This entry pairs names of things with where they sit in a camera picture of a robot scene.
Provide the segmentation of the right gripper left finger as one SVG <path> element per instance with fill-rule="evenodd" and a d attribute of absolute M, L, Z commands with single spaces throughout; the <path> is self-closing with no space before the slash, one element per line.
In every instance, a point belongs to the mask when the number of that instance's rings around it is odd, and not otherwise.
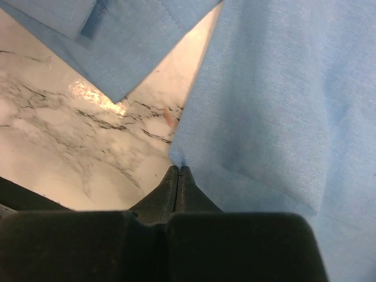
<path fill-rule="evenodd" d="M 131 211 L 72 211 L 1 179 L 2 281 L 123 281 Z"/>

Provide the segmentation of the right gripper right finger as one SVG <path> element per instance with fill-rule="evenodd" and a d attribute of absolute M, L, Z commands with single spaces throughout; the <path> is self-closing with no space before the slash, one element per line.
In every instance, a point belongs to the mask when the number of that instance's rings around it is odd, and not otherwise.
<path fill-rule="evenodd" d="M 179 170 L 176 212 L 168 221 L 169 281 L 327 281 L 313 231 L 292 213 L 191 213 L 201 194 Z"/>

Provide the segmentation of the light blue button shirt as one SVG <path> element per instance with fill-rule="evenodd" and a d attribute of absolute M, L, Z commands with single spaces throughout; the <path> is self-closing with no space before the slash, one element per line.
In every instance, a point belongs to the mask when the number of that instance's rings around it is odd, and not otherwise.
<path fill-rule="evenodd" d="M 2 1 L 1 176 L 125 210 L 171 165 L 375 280 L 374 1 Z"/>

